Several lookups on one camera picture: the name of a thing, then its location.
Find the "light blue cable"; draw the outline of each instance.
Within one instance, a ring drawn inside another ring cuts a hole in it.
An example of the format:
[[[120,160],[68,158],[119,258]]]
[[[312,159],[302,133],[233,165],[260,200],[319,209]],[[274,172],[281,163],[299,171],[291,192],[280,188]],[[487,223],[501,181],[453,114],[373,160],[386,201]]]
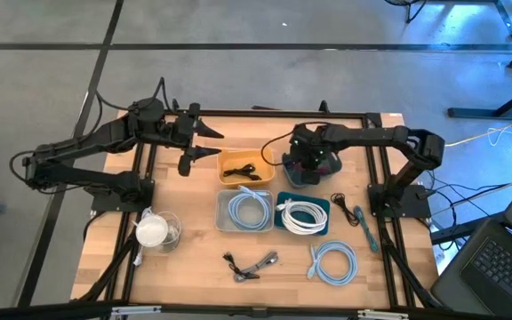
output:
[[[342,242],[342,241],[328,241],[323,243],[317,248],[317,251],[313,249],[313,245],[310,245],[311,251],[311,259],[313,260],[313,264],[309,267],[308,270],[308,279],[311,279],[313,275],[317,272],[321,280],[330,285],[345,285],[351,282],[353,278],[356,276],[357,272],[357,264],[356,264],[356,255],[353,248],[350,245]],[[329,251],[339,251],[343,252],[348,258],[348,272],[346,275],[342,277],[334,277],[330,276],[325,272],[325,270],[321,267],[321,259],[323,256]]]
[[[230,202],[228,203],[228,214],[230,214],[230,219],[232,219],[232,222],[240,229],[242,230],[250,230],[250,231],[257,231],[262,230],[264,227],[266,227],[266,224],[268,223],[268,220],[270,218],[270,208],[271,204],[264,198],[268,193],[267,192],[254,192],[247,187],[239,186],[238,187],[242,193],[240,193],[238,196],[233,197]],[[240,217],[238,216],[238,209],[240,207],[240,204],[248,199],[248,198],[254,198],[262,204],[262,209],[264,211],[264,215],[262,217],[262,220],[255,224],[246,223],[242,220],[240,220]]]
[[[369,245],[371,246],[371,251],[374,253],[379,252],[379,245],[377,244],[377,241],[374,239],[374,236],[371,233],[371,230],[369,230],[369,226],[366,224],[366,221],[364,220],[364,214],[363,209],[361,209],[360,206],[356,205],[355,208],[353,208],[353,213],[355,214],[356,218],[361,223],[361,227],[363,227],[364,234],[366,235],[366,239],[369,241]]]

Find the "gray floor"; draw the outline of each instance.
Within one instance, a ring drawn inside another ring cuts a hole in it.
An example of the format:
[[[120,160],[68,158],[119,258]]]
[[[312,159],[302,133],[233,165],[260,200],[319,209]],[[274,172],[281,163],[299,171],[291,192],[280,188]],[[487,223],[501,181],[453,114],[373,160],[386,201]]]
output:
[[[0,0],[0,42],[99,43],[114,2]],[[512,0],[504,4],[512,19]],[[381,0],[126,1],[114,42],[510,43],[492,4],[430,3],[410,26],[403,19],[402,8]],[[0,214],[0,307],[13,304],[47,202],[11,176],[8,159],[72,133],[97,55],[0,52],[0,202],[8,206]],[[504,125],[451,119],[445,110],[496,108],[510,99],[512,70],[505,65],[511,60],[512,53],[503,52],[110,52],[99,89],[127,103],[148,96],[157,78],[165,76],[170,96],[182,105],[197,101],[204,108],[315,110],[327,100],[337,111],[400,112],[410,127],[453,142]],[[107,110],[104,119],[114,114]],[[77,165],[97,170],[103,159]],[[436,176],[469,186],[512,180],[512,134],[504,134],[496,147],[480,139],[448,148]],[[494,213],[511,198],[509,189],[476,202]],[[440,198],[430,203],[434,211],[446,206]],[[68,300],[89,205],[83,191],[67,194],[36,304]],[[466,205],[458,214],[458,222],[482,216]],[[435,220],[442,226],[452,223],[448,212]]]

